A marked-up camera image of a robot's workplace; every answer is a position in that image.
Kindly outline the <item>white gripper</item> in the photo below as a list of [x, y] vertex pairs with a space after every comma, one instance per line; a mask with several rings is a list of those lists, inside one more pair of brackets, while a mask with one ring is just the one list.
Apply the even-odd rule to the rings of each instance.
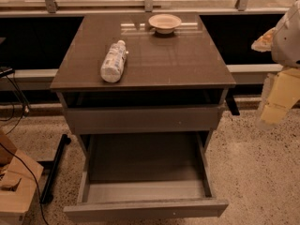
[[260, 120], [276, 125], [300, 100], [300, 0], [292, 4], [276, 27], [256, 39], [251, 49], [271, 51], [275, 62], [291, 67], [268, 74], [263, 84]]

